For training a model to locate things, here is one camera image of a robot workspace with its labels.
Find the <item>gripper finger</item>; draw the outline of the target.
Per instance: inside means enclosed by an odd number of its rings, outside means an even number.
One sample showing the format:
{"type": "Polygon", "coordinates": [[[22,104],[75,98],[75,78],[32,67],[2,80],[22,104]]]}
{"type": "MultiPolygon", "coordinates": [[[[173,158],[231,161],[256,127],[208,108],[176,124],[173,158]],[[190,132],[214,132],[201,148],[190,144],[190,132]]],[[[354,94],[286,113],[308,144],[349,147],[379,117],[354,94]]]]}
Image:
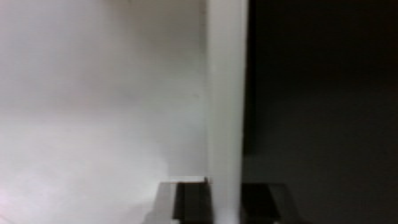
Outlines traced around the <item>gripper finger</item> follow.
{"type": "Polygon", "coordinates": [[[242,224],[299,224],[301,215],[288,186],[242,184],[242,224]]]}

